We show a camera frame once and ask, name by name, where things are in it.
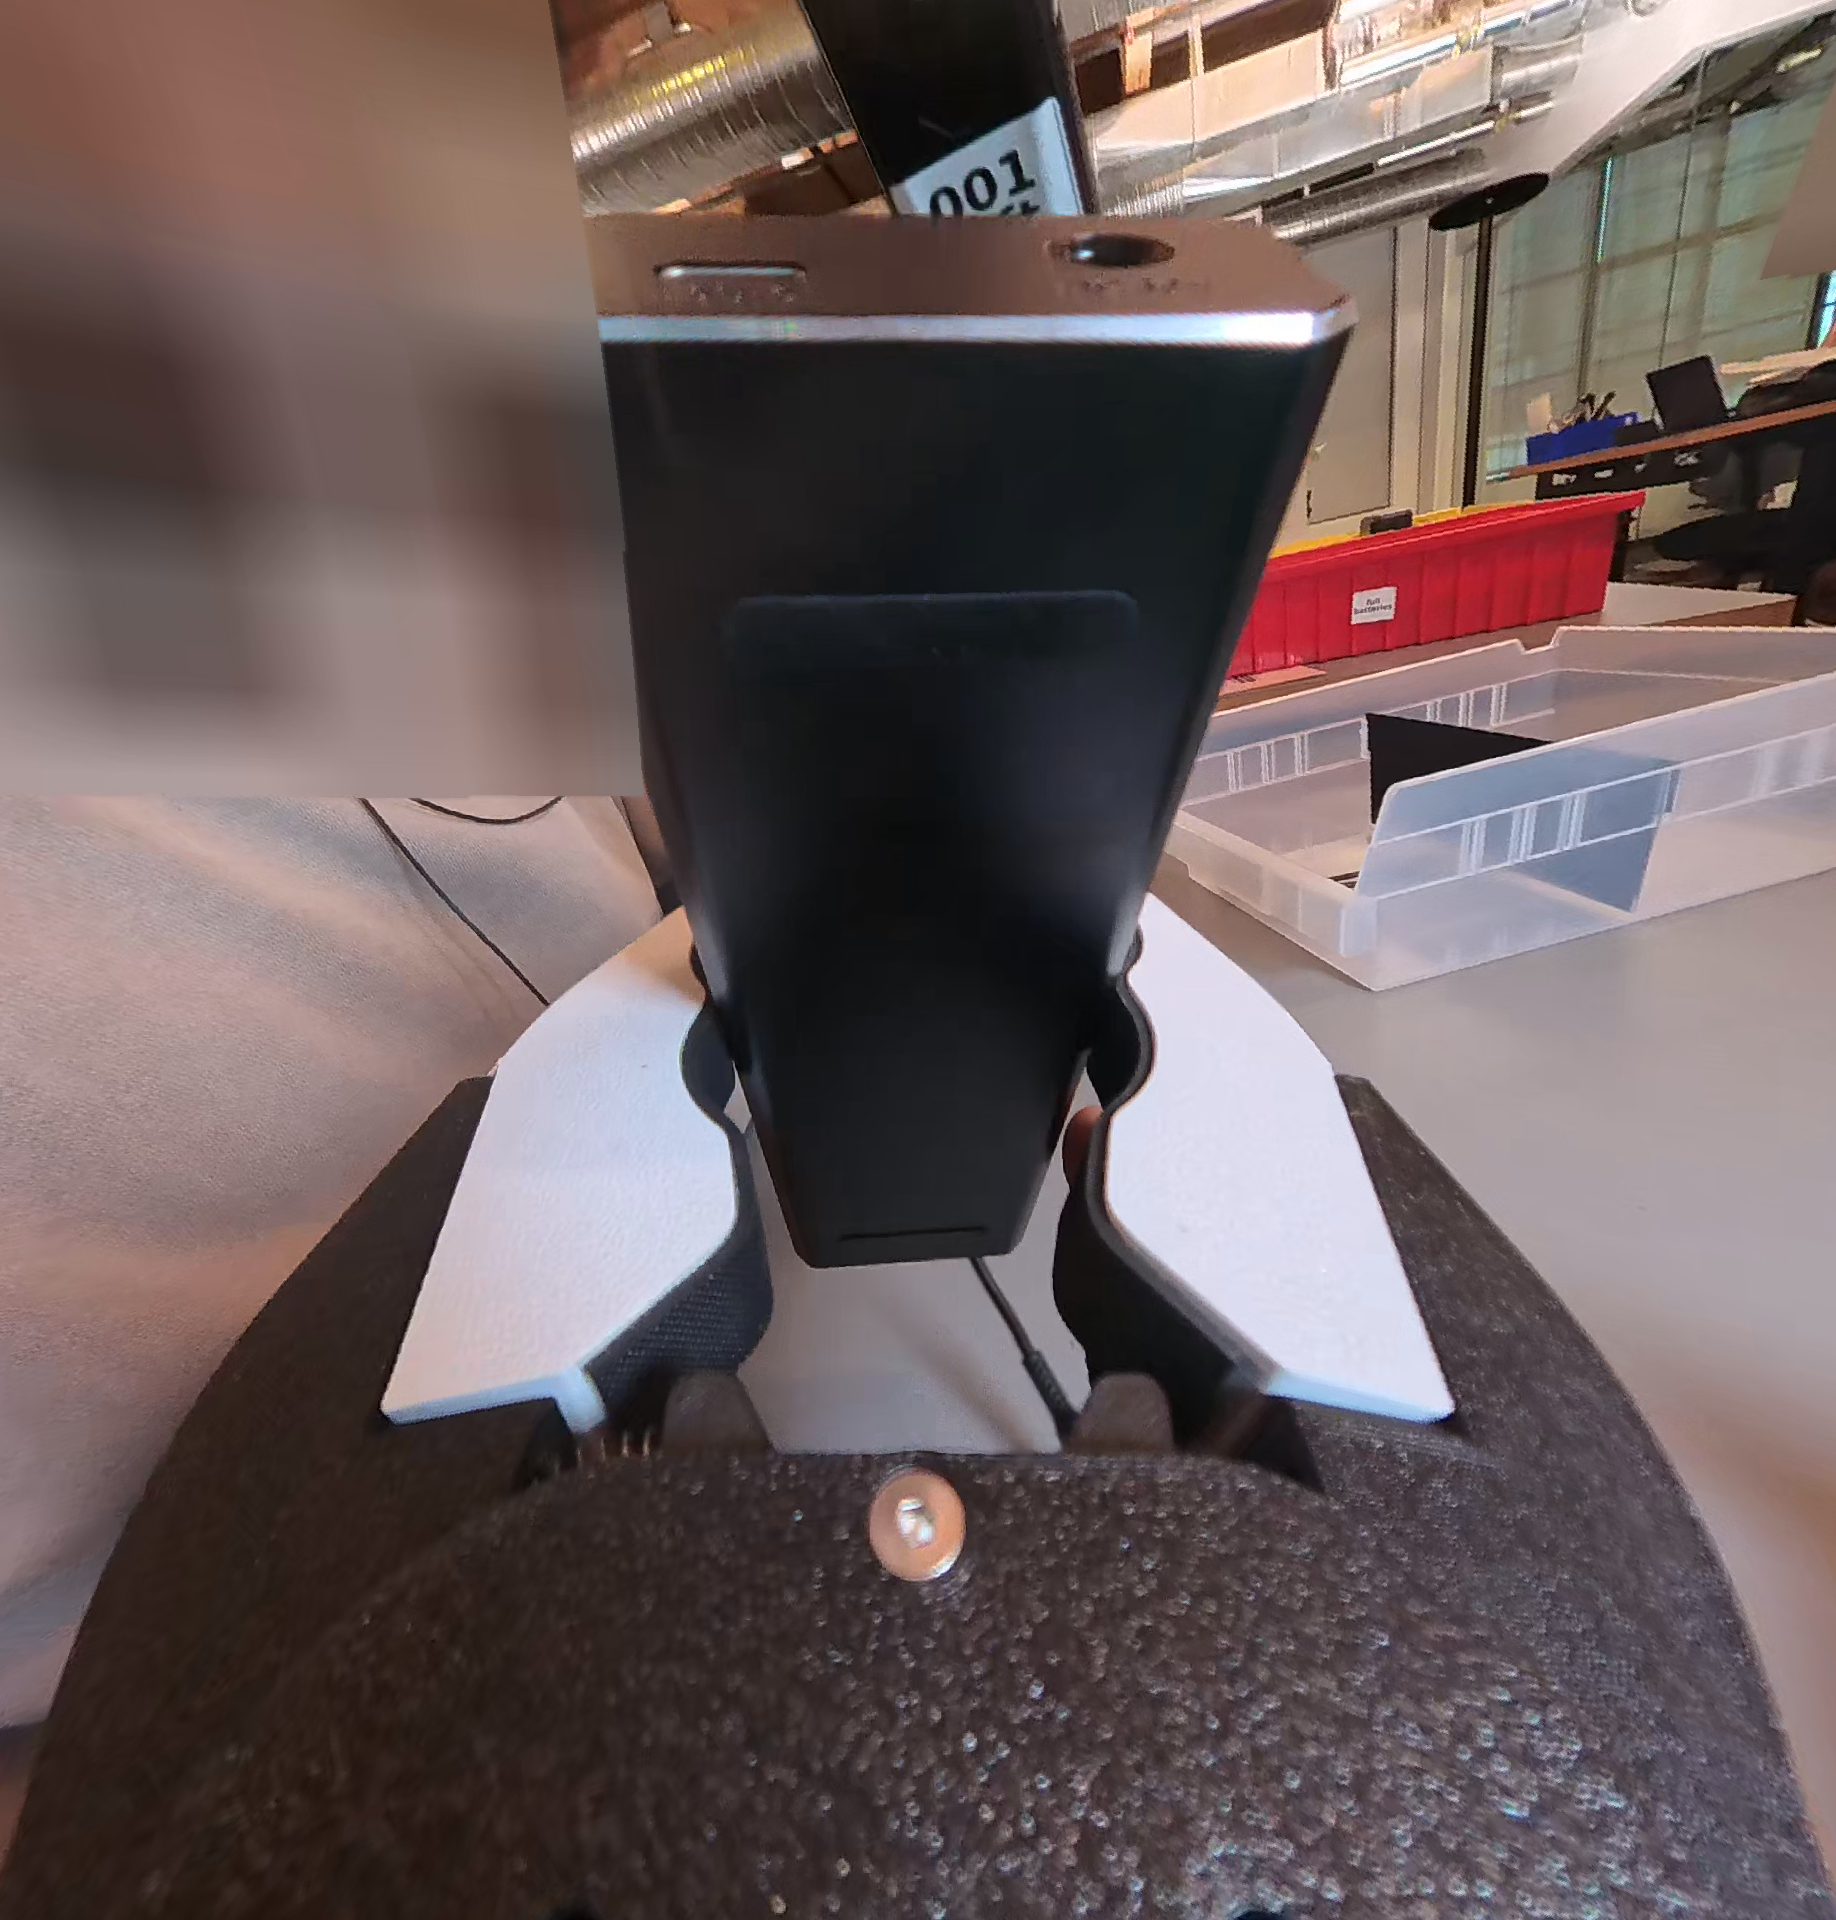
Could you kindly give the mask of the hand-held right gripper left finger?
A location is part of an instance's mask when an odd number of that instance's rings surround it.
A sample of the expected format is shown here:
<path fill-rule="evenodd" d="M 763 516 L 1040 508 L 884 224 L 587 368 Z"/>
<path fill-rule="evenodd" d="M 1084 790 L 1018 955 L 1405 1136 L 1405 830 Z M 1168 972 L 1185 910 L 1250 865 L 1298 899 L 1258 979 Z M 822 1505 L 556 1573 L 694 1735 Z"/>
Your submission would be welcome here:
<path fill-rule="evenodd" d="M 740 1077 L 662 910 L 556 992 L 485 1077 L 382 1410 L 550 1403 L 624 1427 L 732 1375 L 773 1324 Z"/>

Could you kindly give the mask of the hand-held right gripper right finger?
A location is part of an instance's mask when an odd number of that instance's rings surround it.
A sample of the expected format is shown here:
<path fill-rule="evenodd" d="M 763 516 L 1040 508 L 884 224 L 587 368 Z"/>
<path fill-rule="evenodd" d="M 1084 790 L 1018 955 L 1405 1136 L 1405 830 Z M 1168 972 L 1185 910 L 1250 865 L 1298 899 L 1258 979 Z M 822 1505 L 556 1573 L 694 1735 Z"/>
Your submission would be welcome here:
<path fill-rule="evenodd" d="M 1185 910 L 1137 903 L 1066 1122 L 1070 1450 L 1244 1459 L 1298 1409 L 1459 1418 L 1340 1084 Z"/>

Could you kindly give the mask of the clear plastic bin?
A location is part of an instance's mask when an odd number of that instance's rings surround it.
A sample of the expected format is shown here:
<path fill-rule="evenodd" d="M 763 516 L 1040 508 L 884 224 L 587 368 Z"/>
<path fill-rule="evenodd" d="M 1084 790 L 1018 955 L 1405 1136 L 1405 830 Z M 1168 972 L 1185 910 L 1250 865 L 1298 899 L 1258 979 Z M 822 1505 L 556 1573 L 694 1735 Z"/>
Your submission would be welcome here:
<path fill-rule="evenodd" d="M 1369 713 L 1537 732 L 1387 790 L 1443 879 L 1369 865 Z M 1405 990 L 1836 865 L 1836 628 L 1559 628 L 1324 677 L 1206 731 L 1185 877 L 1360 990 Z"/>

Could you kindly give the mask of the black divider card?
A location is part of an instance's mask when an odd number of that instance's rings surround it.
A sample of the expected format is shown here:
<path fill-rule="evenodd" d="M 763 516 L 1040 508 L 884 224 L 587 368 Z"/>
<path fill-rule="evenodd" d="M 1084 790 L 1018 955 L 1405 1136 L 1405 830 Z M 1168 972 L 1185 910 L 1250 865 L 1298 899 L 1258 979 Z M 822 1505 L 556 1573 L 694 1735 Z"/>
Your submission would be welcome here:
<path fill-rule="evenodd" d="M 1537 753 L 1537 732 L 1495 732 L 1495 731 L 1459 731 L 1459 723 L 1425 723 L 1425 713 L 1369 713 L 1369 816 L 1372 816 L 1372 845 L 1369 845 L 1369 865 L 1357 877 L 1357 893 L 1369 893 L 1369 877 L 1383 879 L 1443 879 L 1449 877 L 1449 830 L 1414 830 L 1414 816 L 1401 816 L 1401 830 L 1383 830 L 1387 790 L 1405 781 L 1440 781 L 1440 772 L 1463 772 L 1483 762 L 1506 762 L 1506 753 Z"/>

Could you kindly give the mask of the black floor lamp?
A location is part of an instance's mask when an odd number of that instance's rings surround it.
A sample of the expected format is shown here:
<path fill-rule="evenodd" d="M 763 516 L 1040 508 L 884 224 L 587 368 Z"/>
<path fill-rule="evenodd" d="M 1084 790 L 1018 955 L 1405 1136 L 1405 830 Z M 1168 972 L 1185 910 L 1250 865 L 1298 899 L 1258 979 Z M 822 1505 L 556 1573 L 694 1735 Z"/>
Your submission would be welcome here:
<path fill-rule="evenodd" d="M 1433 232 L 1477 232 L 1477 298 L 1472 298 L 1472 354 L 1463 354 L 1463 457 L 1459 457 L 1459 499 L 1477 508 L 1483 493 L 1483 393 L 1487 393 L 1487 310 L 1495 310 L 1495 251 L 1502 224 L 1545 197 L 1545 168 L 1495 177 L 1463 192 L 1459 205 L 1433 208 Z"/>

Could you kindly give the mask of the red plastic bin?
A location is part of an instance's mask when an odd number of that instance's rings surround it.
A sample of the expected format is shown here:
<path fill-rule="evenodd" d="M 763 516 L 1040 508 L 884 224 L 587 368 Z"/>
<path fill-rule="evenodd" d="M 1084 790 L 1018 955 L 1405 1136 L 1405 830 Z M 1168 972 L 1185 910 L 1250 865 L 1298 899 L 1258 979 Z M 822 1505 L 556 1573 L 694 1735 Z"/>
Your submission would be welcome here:
<path fill-rule="evenodd" d="M 1287 543 L 1268 560 L 1227 677 L 1604 616 L 1640 499 L 1644 493 L 1511 499 L 1433 516 L 1401 529 Z"/>

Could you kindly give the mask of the blue plastic bin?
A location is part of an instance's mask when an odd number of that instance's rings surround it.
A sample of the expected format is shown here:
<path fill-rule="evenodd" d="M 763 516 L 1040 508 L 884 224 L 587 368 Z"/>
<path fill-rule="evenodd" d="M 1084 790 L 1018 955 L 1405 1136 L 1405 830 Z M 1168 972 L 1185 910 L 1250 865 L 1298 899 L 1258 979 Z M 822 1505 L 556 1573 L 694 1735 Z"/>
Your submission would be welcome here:
<path fill-rule="evenodd" d="M 1582 415 L 1566 415 L 1551 430 L 1534 430 L 1523 435 L 1523 471 L 1545 471 L 1545 465 L 1591 465 L 1591 457 L 1611 457 L 1620 444 L 1651 444 L 1657 427 L 1640 415 L 1640 411 L 1582 411 Z"/>

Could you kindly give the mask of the wooden office desk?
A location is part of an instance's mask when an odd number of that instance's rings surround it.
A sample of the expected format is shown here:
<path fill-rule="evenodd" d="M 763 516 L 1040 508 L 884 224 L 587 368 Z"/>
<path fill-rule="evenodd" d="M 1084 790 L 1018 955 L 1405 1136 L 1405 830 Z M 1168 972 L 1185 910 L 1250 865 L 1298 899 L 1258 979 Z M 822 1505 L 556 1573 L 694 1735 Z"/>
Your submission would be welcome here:
<path fill-rule="evenodd" d="M 1678 529 L 1657 529 L 1657 560 L 1710 564 L 1722 585 L 1776 585 L 1784 508 L 1797 485 L 1797 449 L 1818 415 L 1836 415 L 1836 399 L 1749 411 L 1706 435 L 1651 435 L 1620 444 L 1591 465 L 1545 465 L 1545 471 L 1502 471 L 1495 483 L 1534 483 L 1537 499 L 1566 493 L 1667 493 L 1667 485 L 1722 485 L 1722 516 L 1686 518 Z"/>

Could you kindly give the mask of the black laptop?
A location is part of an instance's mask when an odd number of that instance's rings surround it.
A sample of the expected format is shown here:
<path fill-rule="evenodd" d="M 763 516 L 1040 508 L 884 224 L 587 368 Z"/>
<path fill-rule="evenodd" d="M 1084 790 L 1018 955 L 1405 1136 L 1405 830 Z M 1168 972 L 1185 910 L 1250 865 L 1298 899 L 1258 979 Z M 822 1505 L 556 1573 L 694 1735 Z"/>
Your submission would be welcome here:
<path fill-rule="evenodd" d="M 1657 435 L 1706 435 L 1734 427 L 1722 373 L 1710 354 L 1670 362 L 1644 373 Z"/>

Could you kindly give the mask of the silver ventilation duct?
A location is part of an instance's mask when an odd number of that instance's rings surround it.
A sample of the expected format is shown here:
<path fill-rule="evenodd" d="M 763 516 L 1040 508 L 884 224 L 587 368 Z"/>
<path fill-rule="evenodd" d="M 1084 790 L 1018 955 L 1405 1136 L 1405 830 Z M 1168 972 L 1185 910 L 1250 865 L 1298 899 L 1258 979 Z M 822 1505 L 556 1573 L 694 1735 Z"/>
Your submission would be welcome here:
<path fill-rule="evenodd" d="M 583 213 L 884 213 L 799 0 L 550 5 Z"/>

